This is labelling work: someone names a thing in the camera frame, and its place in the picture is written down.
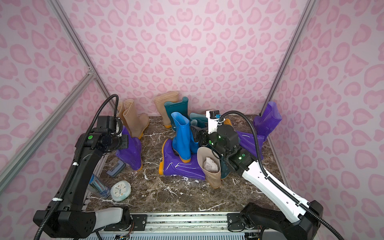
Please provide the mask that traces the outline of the beige boot with paper stuffing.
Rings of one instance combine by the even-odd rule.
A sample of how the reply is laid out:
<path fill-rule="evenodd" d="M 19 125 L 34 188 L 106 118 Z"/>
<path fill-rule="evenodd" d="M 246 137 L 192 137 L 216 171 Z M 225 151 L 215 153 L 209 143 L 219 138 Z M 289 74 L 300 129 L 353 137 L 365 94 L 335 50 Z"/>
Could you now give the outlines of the beige boot with paper stuffing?
<path fill-rule="evenodd" d="M 206 147 L 198 149 L 197 160 L 205 174 L 205 180 L 213 189 L 218 189 L 221 186 L 220 160 L 213 154 L 211 149 Z"/>

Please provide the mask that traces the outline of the beige boot pair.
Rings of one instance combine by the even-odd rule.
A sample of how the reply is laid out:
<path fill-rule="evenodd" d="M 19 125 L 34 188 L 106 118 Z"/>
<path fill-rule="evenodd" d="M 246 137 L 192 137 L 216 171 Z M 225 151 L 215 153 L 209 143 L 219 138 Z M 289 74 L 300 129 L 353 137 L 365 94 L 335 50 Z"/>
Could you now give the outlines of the beige boot pair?
<path fill-rule="evenodd" d="M 124 101 L 125 110 L 123 117 L 127 122 L 127 126 L 131 137 L 142 138 L 144 131 L 150 124 L 150 119 L 147 114 L 138 114 L 135 102 L 133 99 L 127 99 Z"/>
<path fill-rule="evenodd" d="M 126 110 L 126 107 L 125 107 L 124 102 L 123 102 L 123 101 L 119 101 L 119 103 L 118 103 L 118 110 L 117 110 L 117 111 L 118 111 L 117 116 L 121 119 L 123 125 L 124 125 L 125 127 L 127 127 L 127 122 L 126 122 L 126 120 L 125 120 L 125 118 L 124 118 L 124 112 L 125 112 L 125 110 Z"/>

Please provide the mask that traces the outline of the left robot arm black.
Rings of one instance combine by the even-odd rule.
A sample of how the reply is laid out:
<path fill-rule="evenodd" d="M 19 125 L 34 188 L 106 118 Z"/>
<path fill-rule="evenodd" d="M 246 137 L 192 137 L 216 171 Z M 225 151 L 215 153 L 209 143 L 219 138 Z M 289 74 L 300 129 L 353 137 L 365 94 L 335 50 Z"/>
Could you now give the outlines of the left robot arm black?
<path fill-rule="evenodd" d="M 83 211 L 84 197 L 99 160 L 112 150 L 128 147 L 128 136 L 122 134 L 119 117 L 99 116 L 96 125 L 79 137 L 72 165 L 60 189 L 45 210 L 35 213 L 33 221 L 39 227 L 36 240 L 42 233 L 51 238 L 85 239 L 107 226 L 127 229 L 132 225 L 128 207 Z"/>

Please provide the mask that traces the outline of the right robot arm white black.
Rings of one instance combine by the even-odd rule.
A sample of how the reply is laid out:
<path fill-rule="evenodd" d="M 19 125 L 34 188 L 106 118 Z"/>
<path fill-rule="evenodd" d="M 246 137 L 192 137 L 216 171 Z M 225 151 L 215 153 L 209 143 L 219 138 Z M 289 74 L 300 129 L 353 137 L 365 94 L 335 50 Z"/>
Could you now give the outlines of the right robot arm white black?
<path fill-rule="evenodd" d="M 243 218 L 255 226 L 276 230 L 288 240 L 314 239 L 321 223 L 300 205 L 319 216 L 323 214 L 322 205 L 317 201 L 308 202 L 263 170 L 251 134 L 236 132 L 230 125 L 221 125 L 212 133 L 196 126 L 192 126 L 191 131 L 195 142 L 214 151 L 231 172 L 255 185 L 279 208 L 274 211 L 249 203 L 241 211 Z"/>

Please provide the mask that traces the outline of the blue boot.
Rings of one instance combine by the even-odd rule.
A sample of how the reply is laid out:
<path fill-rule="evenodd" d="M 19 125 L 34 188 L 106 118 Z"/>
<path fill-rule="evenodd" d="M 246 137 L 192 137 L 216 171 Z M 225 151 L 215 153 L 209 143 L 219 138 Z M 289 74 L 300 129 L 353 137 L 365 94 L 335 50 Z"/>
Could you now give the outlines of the blue boot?
<path fill-rule="evenodd" d="M 176 127 L 176 136 L 173 139 L 173 149 L 178 153 L 183 163 L 189 163 L 192 154 L 198 151 L 198 144 L 194 142 L 192 131 L 190 129 L 191 122 L 188 118 L 179 112 L 171 113 Z"/>

